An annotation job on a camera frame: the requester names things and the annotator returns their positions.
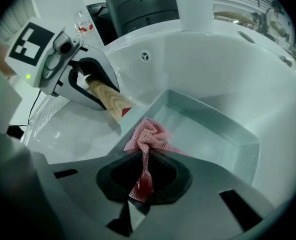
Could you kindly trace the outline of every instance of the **wooden handle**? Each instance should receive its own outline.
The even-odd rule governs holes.
[[[134,106],[132,102],[103,82],[92,79],[91,76],[86,78],[86,82],[91,92],[101,100],[117,122]]]

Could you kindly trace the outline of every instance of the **gray tray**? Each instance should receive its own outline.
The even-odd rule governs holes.
[[[124,149],[143,117],[157,121],[172,134],[169,144],[252,184],[260,152],[258,138],[213,107],[173,90],[158,96],[111,152]],[[120,122],[129,123],[131,118],[127,114]]]

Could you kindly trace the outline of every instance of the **wooden stick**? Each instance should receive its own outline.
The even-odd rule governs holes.
[[[86,78],[86,82],[91,92],[101,100],[117,122],[134,106],[132,102],[103,82],[93,79],[91,76]]]

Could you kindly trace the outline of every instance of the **black cable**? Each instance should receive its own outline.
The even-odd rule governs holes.
[[[12,125],[12,124],[10,124],[9,126],[28,126],[28,125],[29,125],[31,112],[32,112],[32,109],[33,109],[34,105],[35,105],[36,102],[37,102],[37,99],[38,99],[39,96],[40,96],[40,92],[41,92],[41,90],[39,90],[38,95],[37,95],[37,98],[34,100],[34,102],[33,102],[33,104],[32,104],[32,107],[31,107],[31,109],[30,109],[29,117],[28,117],[28,123],[27,123],[27,124],[23,124],[23,125],[16,125],[16,124]]]

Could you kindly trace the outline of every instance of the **pink towel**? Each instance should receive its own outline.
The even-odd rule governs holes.
[[[150,118],[143,118],[124,147],[124,150],[141,149],[143,171],[129,196],[137,201],[146,202],[147,196],[153,193],[152,177],[148,170],[149,148],[172,151],[188,156],[188,154],[168,144],[170,133],[159,123]]]

